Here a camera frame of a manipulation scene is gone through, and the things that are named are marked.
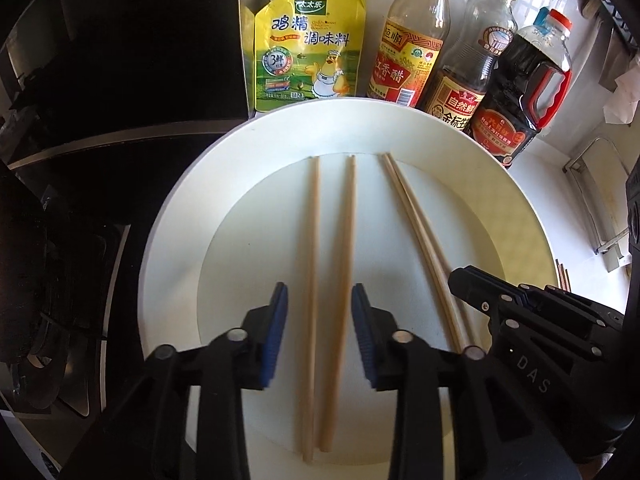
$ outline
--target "red handle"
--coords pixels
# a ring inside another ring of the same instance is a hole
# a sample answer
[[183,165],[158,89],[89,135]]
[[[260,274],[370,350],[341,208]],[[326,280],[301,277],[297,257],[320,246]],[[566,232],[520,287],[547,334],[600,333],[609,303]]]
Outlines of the red handle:
[[541,130],[551,122],[551,119],[554,118],[554,115],[558,112],[558,109],[560,108],[562,101],[564,101],[564,98],[569,92],[569,84],[571,83],[571,78],[572,78],[571,70],[563,73],[564,79],[560,83],[560,89],[558,90],[558,93],[554,97],[553,104],[546,110],[544,117],[542,117],[539,121],[536,120],[536,117],[538,116],[535,110],[536,104],[538,103],[540,94],[542,94],[542,91],[545,89],[547,83],[551,79],[551,76],[554,74],[554,72],[555,70],[551,68],[546,71],[545,75],[543,75],[542,78],[540,79],[540,83],[538,83],[538,86],[534,90],[533,95],[531,96],[527,104],[527,108],[529,110],[529,115],[531,117],[531,120],[535,124],[536,128],[539,130]]

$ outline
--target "plastic bottle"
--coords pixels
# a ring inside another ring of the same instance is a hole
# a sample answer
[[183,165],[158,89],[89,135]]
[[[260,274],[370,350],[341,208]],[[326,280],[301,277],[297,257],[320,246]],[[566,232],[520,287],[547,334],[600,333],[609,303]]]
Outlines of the plastic bottle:
[[518,25],[514,0],[469,0],[456,43],[443,55],[420,108],[463,130],[482,101],[498,56],[511,43]]
[[449,0],[394,0],[367,97],[415,107],[449,28]]
[[[540,25],[518,31],[500,56],[487,94],[465,132],[505,167],[547,126],[566,97],[572,78],[571,58],[564,41],[572,24],[552,10]],[[553,103],[545,110],[540,96],[562,76]]]

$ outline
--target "bottle label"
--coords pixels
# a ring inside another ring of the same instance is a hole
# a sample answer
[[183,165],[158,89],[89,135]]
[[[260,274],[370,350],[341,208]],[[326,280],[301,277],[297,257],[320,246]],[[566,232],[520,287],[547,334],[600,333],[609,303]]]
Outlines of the bottle label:
[[486,108],[480,108],[471,119],[471,134],[493,156],[503,157],[504,166],[511,164],[513,152],[527,138],[504,115]]
[[415,107],[442,41],[386,20],[367,97]]
[[489,27],[484,30],[478,43],[494,56],[500,56],[512,39],[513,33],[510,30],[502,27]]
[[438,73],[435,92],[424,111],[442,119],[454,128],[463,130],[478,108],[484,94],[477,94],[453,79]]

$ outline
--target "chopstick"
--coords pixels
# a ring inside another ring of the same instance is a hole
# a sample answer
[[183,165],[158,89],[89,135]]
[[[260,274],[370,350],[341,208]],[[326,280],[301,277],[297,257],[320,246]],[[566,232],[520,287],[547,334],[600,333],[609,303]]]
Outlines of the chopstick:
[[314,407],[316,395],[316,326],[318,324],[318,246],[320,245],[320,158],[312,159],[310,193],[310,251],[308,264],[308,324],[306,332],[306,382],[302,407],[302,459],[314,460]]
[[449,339],[451,345],[456,352],[462,352],[462,350],[469,345],[470,341],[468,335],[463,329],[464,323],[460,319],[460,311],[449,291],[449,285],[447,285],[448,274],[446,274],[442,260],[438,256],[438,253],[440,253],[444,257],[444,252],[442,251],[442,248],[436,249],[432,239],[433,232],[431,233],[432,237],[430,237],[430,234],[427,232],[425,224],[428,225],[428,220],[426,220],[424,212],[422,213],[422,217],[425,221],[423,222],[421,220],[420,213],[418,212],[420,206],[415,199],[415,193],[404,178],[402,172],[399,171],[398,165],[394,165],[394,161],[388,153],[382,155],[382,160],[389,177],[391,177],[394,188],[402,201],[404,210],[409,217],[409,221],[414,229],[414,234],[418,240],[418,244],[420,245],[422,256],[435,284],[438,304],[440,305],[441,311],[444,313],[449,327]]
[[571,281],[569,280],[569,270],[564,268],[564,265],[556,258],[556,269],[558,270],[558,279],[560,281],[560,288],[565,292],[571,292]]
[[572,292],[572,290],[571,290],[571,280],[569,280],[569,269],[565,269],[564,270],[564,279],[566,280],[566,286],[567,286],[569,292]]
[[[424,209],[422,209],[422,206],[420,206],[420,201],[418,200],[418,197],[415,195],[414,190],[409,184],[406,177],[404,176],[404,173],[402,173],[402,170],[400,169],[400,166],[398,166],[398,163],[396,162],[394,156],[391,153],[387,153],[386,155],[388,156],[389,161],[391,162],[391,165],[394,171],[396,172],[396,175],[398,176],[398,179],[402,183],[402,187],[407,193],[409,200],[412,202],[414,209],[418,213],[418,218],[422,223],[422,227],[424,227],[427,237],[431,240],[431,243],[435,248],[436,256],[440,261],[440,265],[444,270],[445,276],[449,276],[453,268],[451,267],[449,261],[447,260],[447,256],[444,250],[442,249],[442,245],[438,241],[438,237],[435,235],[435,231],[433,229],[433,225],[431,224],[431,221],[429,220],[428,216],[425,214]],[[464,347],[468,346],[471,343],[475,344],[476,346],[480,346],[481,345],[480,342],[475,340],[476,336],[471,327],[471,321],[468,318],[466,308],[462,303],[462,300],[459,300],[458,298],[455,298],[451,295],[449,291],[448,283],[446,286],[446,292],[447,294],[450,295],[450,297],[453,298],[453,301],[456,304],[457,308],[455,309],[455,312],[459,314],[458,316],[456,316],[456,322],[458,324],[462,323],[462,325],[465,327],[466,335],[462,338],[462,344],[464,345]]]
[[347,211],[344,221],[344,251],[342,252],[342,282],[340,283],[340,303],[338,304],[337,330],[334,353],[330,358],[329,378],[324,398],[319,449],[330,452],[334,442],[336,421],[338,416],[338,394],[340,393],[340,376],[346,346],[347,326],[350,319],[351,281],[353,276],[353,253],[355,247],[356,221],[356,158],[348,161]]

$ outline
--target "chicken essence packet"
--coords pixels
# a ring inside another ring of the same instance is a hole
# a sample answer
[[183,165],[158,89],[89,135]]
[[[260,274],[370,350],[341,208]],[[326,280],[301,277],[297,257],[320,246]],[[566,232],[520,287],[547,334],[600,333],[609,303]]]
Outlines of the chicken essence packet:
[[271,0],[255,17],[255,109],[356,95],[365,0]]

